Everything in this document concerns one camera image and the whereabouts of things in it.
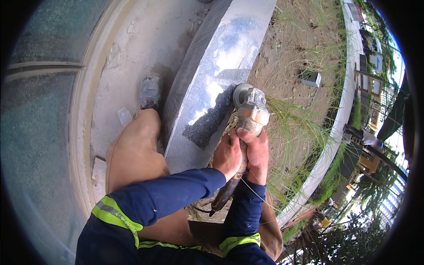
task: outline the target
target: navy blue long sleeve shirt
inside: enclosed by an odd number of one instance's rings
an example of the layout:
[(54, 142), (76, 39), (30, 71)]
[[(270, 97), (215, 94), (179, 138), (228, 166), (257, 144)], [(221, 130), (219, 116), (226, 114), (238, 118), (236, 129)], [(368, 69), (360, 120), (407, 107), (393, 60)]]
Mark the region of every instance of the navy blue long sleeve shirt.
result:
[(79, 239), (76, 264), (275, 264), (260, 249), (257, 233), (265, 188), (246, 181), (235, 192), (224, 221), (222, 258), (199, 248), (139, 242), (137, 231), (225, 185), (213, 168), (192, 169), (133, 183), (99, 201)]

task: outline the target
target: sneaker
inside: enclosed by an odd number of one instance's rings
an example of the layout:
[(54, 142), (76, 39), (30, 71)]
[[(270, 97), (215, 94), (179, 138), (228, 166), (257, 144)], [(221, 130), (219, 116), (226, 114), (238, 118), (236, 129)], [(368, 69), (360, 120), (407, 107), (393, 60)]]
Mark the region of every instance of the sneaker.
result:
[(140, 109), (158, 110), (162, 95), (162, 78), (158, 74), (150, 74), (141, 82), (138, 92)]

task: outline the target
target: concrete floor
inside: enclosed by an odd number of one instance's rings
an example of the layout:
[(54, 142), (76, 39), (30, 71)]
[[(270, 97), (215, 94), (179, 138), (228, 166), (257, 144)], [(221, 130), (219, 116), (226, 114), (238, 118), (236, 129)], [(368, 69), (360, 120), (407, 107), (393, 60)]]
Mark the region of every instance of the concrete floor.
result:
[(100, 78), (92, 117), (92, 161), (96, 156), (106, 158), (109, 143), (123, 128), (117, 110), (125, 107), (131, 115), (139, 110), (137, 86), (147, 74), (162, 75), (167, 95), (209, 7), (197, 0), (140, 0), (135, 4)]

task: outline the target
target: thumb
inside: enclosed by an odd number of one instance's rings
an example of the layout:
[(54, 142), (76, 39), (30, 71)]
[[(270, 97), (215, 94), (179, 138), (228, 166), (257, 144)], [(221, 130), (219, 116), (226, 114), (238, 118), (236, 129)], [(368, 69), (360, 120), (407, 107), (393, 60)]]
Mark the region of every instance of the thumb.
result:
[(231, 130), (230, 141), (231, 141), (231, 146), (234, 146), (235, 148), (240, 148), (240, 138), (237, 135), (236, 129)]
[(251, 145), (257, 141), (256, 137), (251, 135), (250, 132), (243, 128), (237, 129), (237, 135), (243, 140), (247, 145)]

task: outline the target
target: sleeve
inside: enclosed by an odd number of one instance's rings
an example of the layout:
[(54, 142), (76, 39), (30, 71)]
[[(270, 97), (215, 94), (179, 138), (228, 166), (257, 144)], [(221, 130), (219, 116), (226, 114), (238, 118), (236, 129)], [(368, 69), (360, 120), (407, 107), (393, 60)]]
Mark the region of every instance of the sleeve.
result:
[(225, 182), (217, 169), (192, 169), (133, 183), (106, 195), (81, 232), (75, 263), (136, 262), (138, 231), (200, 198), (211, 197)]
[(221, 255), (237, 264), (275, 264), (260, 249), (258, 228), (265, 186), (243, 180), (234, 192), (224, 221), (219, 245)]

